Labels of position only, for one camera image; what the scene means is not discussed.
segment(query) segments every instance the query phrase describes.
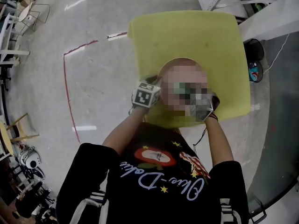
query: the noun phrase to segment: yellow tablecloth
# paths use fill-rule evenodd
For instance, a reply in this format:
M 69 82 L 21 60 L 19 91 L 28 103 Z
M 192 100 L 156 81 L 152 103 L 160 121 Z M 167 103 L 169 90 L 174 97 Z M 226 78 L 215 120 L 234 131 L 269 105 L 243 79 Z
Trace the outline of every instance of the yellow tablecloth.
M 190 58 L 207 72 L 208 84 L 220 99 L 219 120 L 250 111 L 247 61 L 235 17 L 208 11 L 177 11 L 134 18 L 133 38 L 139 78 L 156 75 L 169 60 Z M 170 112 L 161 102 L 146 117 L 165 128 L 199 124 L 183 113 Z

